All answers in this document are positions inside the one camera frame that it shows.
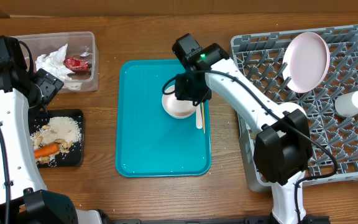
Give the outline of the white plastic fork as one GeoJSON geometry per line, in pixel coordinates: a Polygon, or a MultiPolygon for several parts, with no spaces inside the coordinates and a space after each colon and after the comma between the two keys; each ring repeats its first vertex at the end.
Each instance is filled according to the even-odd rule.
{"type": "Polygon", "coordinates": [[[198,129],[203,129],[203,119],[200,106],[196,107],[196,127],[198,129]]]}

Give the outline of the black rectangular tray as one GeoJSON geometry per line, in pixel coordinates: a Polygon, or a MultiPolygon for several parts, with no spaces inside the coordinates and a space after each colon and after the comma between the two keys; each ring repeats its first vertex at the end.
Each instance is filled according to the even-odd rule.
{"type": "Polygon", "coordinates": [[[85,117],[82,110],[50,110],[38,114],[29,124],[34,150],[48,144],[58,144],[60,150],[36,159],[39,168],[74,167],[83,163],[85,117]]]}

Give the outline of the clear plastic waste bin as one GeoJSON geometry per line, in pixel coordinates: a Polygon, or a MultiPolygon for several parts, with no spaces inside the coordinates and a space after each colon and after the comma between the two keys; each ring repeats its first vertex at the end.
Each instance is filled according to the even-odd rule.
{"type": "Polygon", "coordinates": [[[60,32],[50,34],[19,35],[16,39],[23,41],[28,47],[23,48],[23,54],[28,62],[37,57],[57,51],[60,47],[68,44],[66,58],[77,58],[92,63],[92,68],[84,72],[73,72],[68,76],[72,80],[65,80],[62,93],[79,91],[96,91],[99,82],[99,53],[92,32],[60,32]],[[88,46],[92,55],[80,57],[84,46],[88,46]]]}

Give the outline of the clear crumpled plastic wrapper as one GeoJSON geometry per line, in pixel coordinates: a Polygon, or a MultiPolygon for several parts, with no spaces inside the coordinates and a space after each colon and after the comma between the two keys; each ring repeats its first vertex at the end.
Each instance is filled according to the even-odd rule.
{"type": "Polygon", "coordinates": [[[88,57],[92,55],[92,52],[90,51],[90,48],[88,46],[83,47],[84,51],[80,54],[80,57],[88,57]]]}

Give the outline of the orange carrot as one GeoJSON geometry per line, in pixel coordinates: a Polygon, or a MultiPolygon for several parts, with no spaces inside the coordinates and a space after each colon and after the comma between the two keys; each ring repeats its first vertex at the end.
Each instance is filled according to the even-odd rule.
{"type": "Polygon", "coordinates": [[[60,150],[60,146],[57,143],[46,145],[34,152],[36,159],[40,157],[47,157],[51,154],[54,154],[60,150]]]}

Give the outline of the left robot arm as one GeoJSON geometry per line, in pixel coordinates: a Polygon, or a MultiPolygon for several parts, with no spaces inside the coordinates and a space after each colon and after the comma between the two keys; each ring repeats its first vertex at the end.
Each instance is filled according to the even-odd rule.
{"type": "Polygon", "coordinates": [[[101,210],[79,210],[47,189],[35,164],[29,120],[63,87],[26,62],[26,44],[0,36],[0,223],[108,223],[101,210]]]}

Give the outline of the white round plate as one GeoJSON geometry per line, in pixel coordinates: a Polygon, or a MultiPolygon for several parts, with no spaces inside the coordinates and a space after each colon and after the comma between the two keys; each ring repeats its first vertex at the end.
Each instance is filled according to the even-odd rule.
{"type": "Polygon", "coordinates": [[[283,78],[290,78],[287,87],[296,93],[306,93],[316,88],[328,72],[328,45],[318,34],[304,32],[290,42],[283,63],[287,65],[283,78]]]}

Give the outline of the wooden chopstick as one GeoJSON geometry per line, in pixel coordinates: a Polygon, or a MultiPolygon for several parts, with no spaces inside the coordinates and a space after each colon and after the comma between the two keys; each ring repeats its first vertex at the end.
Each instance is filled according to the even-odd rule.
{"type": "Polygon", "coordinates": [[[205,134],[206,133],[206,130],[205,130],[205,118],[204,118],[204,103],[201,103],[201,119],[202,119],[202,125],[203,125],[203,133],[205,134]]]}

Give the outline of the pink bowl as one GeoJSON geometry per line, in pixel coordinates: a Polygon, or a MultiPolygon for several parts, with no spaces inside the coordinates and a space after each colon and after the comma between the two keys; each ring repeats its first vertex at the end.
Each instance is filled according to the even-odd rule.
{"type": "Polygon", "coordinates": [[[176,119],[185,119],[196,111],[191,101],[178,100],[174,93],[162,96],[162,106],[171,117],[176,119]]]}

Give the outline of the red snack wrapper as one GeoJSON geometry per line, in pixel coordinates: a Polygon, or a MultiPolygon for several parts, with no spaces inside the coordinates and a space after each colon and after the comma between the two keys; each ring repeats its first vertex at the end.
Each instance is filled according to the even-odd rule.
{"type": "Polygon", "coordinates": [[[84,72],[92,68],[92,63],[77,58],[66,58],[63,62],[64,66],[73,72],[84,72]]]}

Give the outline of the pile of peanuts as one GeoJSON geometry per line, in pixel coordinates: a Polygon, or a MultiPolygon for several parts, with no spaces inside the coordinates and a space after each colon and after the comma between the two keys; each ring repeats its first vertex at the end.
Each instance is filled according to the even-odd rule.
{"type": "Polygon", "coordinates": [[[57,135],[50,125],[43,125],[30,135],[36,164],[49,164],[57,154],[70,152],[69,143],[57,135]]]}

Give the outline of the teal serving tray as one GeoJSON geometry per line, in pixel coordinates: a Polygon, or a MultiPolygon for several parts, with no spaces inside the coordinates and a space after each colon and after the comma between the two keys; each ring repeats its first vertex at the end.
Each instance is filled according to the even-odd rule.
{"type": "Polygon", "coordinates": [[[205,174],[212,163],[210,122],[171,117],[162,87],[185,70],[177,59],[132,60],[119,73],[116,169],[124,177],[205,174]]]}

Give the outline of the crumpled white tissue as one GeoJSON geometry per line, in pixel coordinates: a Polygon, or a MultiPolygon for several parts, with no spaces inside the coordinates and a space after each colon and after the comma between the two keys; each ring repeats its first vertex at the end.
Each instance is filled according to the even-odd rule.
{"type": "Polygon", "coordinates": [[[72,80],[68,75],[72,74],[69,68],[64,65],[66,59],[68,44],[63,45],[57,51],[51,52],[49,55],[42,54],[37,57],[35,66],[37,70],[43,69],[61,81],[72,80]]]}

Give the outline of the pile of white rice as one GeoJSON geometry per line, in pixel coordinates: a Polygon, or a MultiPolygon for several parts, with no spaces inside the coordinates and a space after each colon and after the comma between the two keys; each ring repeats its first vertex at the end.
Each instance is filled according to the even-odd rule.
{"type": "Polygon", "coordinates": [[[49,164],[37,164],[38,167],[66,167],[78,166],[83,158],[83,133],[81,117],[56,116],[52,118],[38,118],[30,127],[30,135],[38,131],[43,125],[50,125],[58,132],[58,137],[69,143],[69,153],[59,153],[49,164]]]}

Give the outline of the white plastic cup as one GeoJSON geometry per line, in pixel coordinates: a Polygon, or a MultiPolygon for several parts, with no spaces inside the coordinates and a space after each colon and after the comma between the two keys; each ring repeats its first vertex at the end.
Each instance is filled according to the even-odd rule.
{"type": "Polygon", "coordinates": [[[335,101],[335,110],[339,116],[353,117],[358,114],[358,91],[339,96],[335,101]]]}

